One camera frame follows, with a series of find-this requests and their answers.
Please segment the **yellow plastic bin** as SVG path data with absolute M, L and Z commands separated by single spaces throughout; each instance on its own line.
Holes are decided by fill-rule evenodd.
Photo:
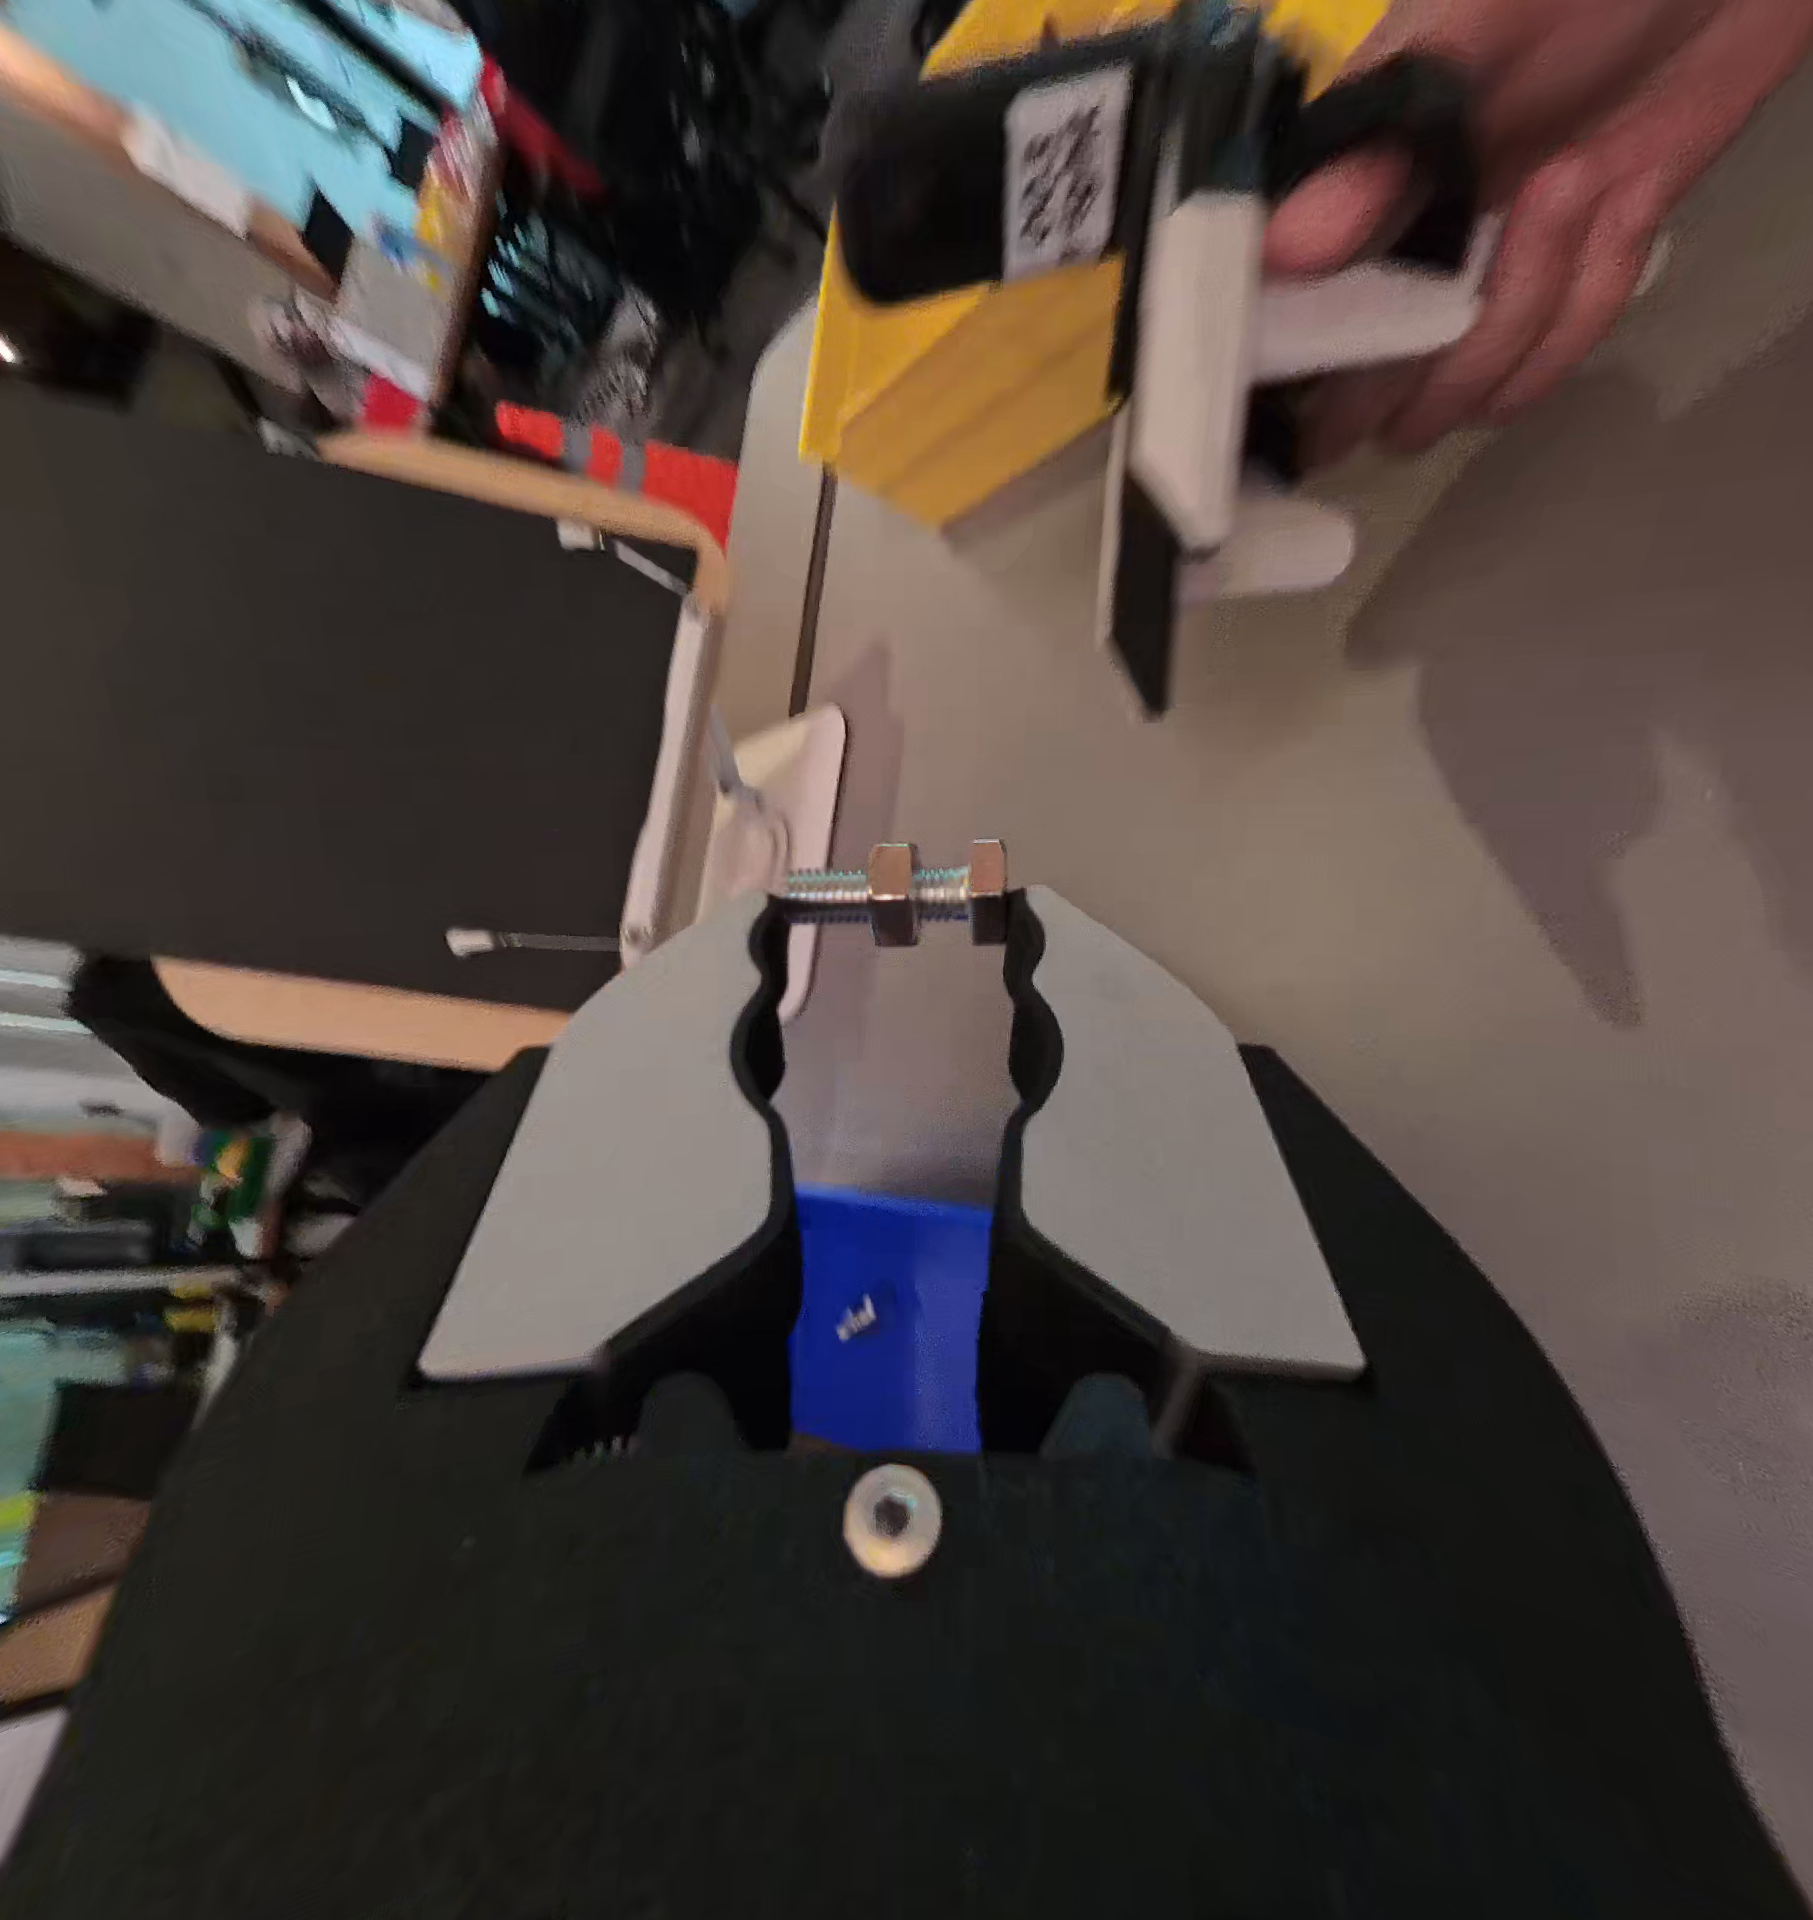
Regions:
M 935 42 L 947 69 L 1027 54 L 1043 38 L 1149 24 L 1172 4 L 963 4 Z M 1376 149 L 1408 156 L 1432 176 L 1434 154 L 1460 158 L 1460 84 L 1441 62 L 1404 54 L 1362 78 L 1333 82 L 1333 54 L 1358 48 L 1383 4 L 1270 4 L 1279 38 L 1327 78 L 1308 110 L 1319 131 L 1369 131 Z M 883 499 L 926 528 L 945 528 L 1031 473 L 1114 418 L 1106 359 L 1120 319 L 1122 259 L 1080 263 L 1027 289 L 971 286 L 927 300 L 877 305 L 846 260 L 852 215 L 852 134 L 841 141 L 828 240 L 800 453 Z M 1296 476 L 1296 411 L 1322 372 L 1265 381 L 1252 397 L 1247 459 L 1283 480 Z

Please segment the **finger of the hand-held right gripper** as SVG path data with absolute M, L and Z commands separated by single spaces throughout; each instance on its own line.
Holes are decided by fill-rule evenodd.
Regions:
M 1428 359 L 1480 308 L 1480 219 L 1452 264 L 1400 252 L 1270 282 L 1267 215 L 1253 192 L 1195 192 L 1149 224 L 1129 397 L 1106 451 L 1098 642 L 1152 719 L 1173 702 L 1183 613 L 1225 604 L 1180 601 L 1183 561 L 1228 540 L 1240 489 L 1303 493 L 1247 459 L 1253 392 Z
M 1240 489 L 1228 540 L 1177 575 L 1180 601 L 1314 593 L 1335 585 L 1358 551 L 1351 515 L 1287 489 Z

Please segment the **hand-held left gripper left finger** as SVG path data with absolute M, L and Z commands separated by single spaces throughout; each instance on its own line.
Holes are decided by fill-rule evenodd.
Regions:
M 746 1244 L 774 1142 L 734 1063 L 768 983 L 746 894 L 593 995 L 553 1047 L 418 1354 L 429 1380 L 551 1374 Z

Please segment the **blue plastic bin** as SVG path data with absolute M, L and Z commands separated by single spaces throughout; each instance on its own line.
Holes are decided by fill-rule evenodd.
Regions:
M 980 1451 L 989 1211 L 831 1187 L 795 1198 L 795 1432 L 854 1451 Z

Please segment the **person's right hand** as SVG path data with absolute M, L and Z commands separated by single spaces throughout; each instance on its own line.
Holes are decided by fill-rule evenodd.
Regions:
M 1402 54 L 1452 62 L 1504 226 L 1455 344 L 1314 387 L 1303 465 L 1420 453 L 1557 388 L 1634 300 L 1672 209 L 1809 51 L 1813 1 L 1392 4 L 1340 78 Z

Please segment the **orange traffic cone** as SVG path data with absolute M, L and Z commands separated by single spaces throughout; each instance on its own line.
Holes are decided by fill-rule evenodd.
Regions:
M 504 449 L 677 510 L 698 520 L 720 551 L 728 546 L 740 484 L 734 461 L 657 441 L 626 441 L 605 426 L 507 400 L 495 403 L 491 423 Z

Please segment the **silver bolt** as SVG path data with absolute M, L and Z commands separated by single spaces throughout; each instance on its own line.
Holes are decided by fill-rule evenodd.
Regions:
M 924 928 L 941 923 L 964 926 L 970 934 L 964 878 L 966 860 L 956 866 L 930 866 L 918 858 L 918 935 Z M 790 923 L 861 926 L 870 932 L 866 865 L 791 870 L 778 897 Z

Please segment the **grey desk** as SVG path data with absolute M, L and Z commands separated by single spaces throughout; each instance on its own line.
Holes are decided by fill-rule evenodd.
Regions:
M 1813 55 L 1593 361 L 1324 490 L 1328 591 L 1090 637 L 1102 444 L 951 538 L 744 418 L 723 702 L 846 708 L 836 858 L 1002 837 L 1265 1043 L 1526 1319 L 1659 1547 L 1813 1901 Z

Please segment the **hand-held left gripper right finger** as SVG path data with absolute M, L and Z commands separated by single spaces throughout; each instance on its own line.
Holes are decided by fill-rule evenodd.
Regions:
M 1060 891 L 1010 904 L 1002 1221 L 1149 1351 L 1354 1380 L 1365 1357 L 1231 1025 Z

